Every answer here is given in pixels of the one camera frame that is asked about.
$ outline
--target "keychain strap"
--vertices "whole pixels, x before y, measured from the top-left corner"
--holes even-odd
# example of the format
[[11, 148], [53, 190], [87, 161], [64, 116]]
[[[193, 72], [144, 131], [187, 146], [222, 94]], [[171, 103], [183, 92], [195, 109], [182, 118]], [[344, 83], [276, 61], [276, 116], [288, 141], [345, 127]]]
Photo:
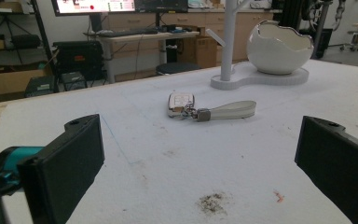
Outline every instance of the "keychain strap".
[[185, 106], [184, 117], [191, 116], [199, 122], [211, 119], [243, 119], [251, 117], [255, 114], [255, 101], [238, 101], [228, 105], [222, 105], [213, 109], [201, 108], [195, 109]]

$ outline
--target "white leather strap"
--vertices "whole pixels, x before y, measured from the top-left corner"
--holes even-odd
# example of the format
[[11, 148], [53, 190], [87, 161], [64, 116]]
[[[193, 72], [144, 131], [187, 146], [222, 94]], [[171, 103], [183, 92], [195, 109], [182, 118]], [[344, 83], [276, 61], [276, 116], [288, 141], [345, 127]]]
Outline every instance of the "white leather strap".
[[238, 101], [228, 105], [222, 105], [214, 109], [198, 109], [197, 121], [248, 118], [255, 114], [255, 105], [255, 101]]

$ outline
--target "black equipment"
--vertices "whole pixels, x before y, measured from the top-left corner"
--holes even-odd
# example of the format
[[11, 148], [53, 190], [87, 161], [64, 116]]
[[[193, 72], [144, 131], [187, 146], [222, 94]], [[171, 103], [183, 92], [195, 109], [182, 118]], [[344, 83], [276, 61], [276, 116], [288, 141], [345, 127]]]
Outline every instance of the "black equipment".
[[358, 139], [337, 123], [304, 117], [295, 161], [352, 223], [358, 223]]
[[58, 92], [54, 76], [31, 77], [25, 89], [25, 98]]
[[63, 88], [66, 91], [75, 91], [87, 88], [87, 81], [79, 72], [63, 73], [60, 75]]
[[23, 188], [34, 223], [65, 223], [94, 182], [103, 161], [99, 115], [74, 119], [45, 147], [0, 153], [0, 224], [9, 223], [1, 196]]
[[36, 49], [41, 44], [38, 35], [13, 35], [11, 42], [16, 49]]
[[57, 54], [56, 69], [64, 73], [80, 72], [87, 81], [103, 78], [103, 48], [98, 41], [55, 42]]
[[[302, 35], [310, 35], [312, 39], [315, 39], [316, 32], [312, 32], [311, 29], [308, 30], [299, 30]], [[325, 51], [328, 48], [328, 44], [330, 42], [331, 34], [333, 33], [333, 29], [322, 29], [319, 45], [315, 46], [315, 57], [320, 59], [324, 56]]]
[[284, 0], [272, 0], [272, 3], [271, 3], [272, 9], [283, 10], [283, 7], [284, 7]]

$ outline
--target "white tabletop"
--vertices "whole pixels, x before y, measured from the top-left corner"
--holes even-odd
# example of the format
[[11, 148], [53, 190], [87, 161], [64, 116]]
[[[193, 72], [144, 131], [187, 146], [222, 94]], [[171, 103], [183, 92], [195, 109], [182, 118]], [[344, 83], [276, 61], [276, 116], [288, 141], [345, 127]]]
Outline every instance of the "white tabletop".
[[[350, 223], [294, 158], [303, 116], [358, 138], [358, 67], [313, 60], [303, 67], [310, 77], [298, 86], [219, 91], [210, 87], [220, 72], [213, 68], [30, 98], [3, 111], [0, 151], [45, 146], [67, 121], [98, 113], [105, 163], [68, 223]], [[256, 112], [170, 119], [173, 91], [194, 93], [196, 107], [254, 100]], [[200, 201], [215, 194], [216, 210], [203, 209]], [[13, 223], [32, 223], [22, 192], [4, 201]]]

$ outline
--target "stool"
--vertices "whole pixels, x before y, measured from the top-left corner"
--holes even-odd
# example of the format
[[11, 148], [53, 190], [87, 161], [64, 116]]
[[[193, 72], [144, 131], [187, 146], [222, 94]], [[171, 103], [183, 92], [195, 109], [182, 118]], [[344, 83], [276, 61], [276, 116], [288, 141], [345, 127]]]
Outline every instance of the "stool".
[[339, 49], [344, 50], [345, 46], [349, 45], [351, 51], [358, 50], [358, 31], [348, 31], [348, 34], [352, 35], [352, 40], [350, 44], [343, 44]]
[[158, 76], [164, 76], [199, 69], [201, 69], [201, 67], [196, 63], [163, 63], [156, 67], [156, 73]]

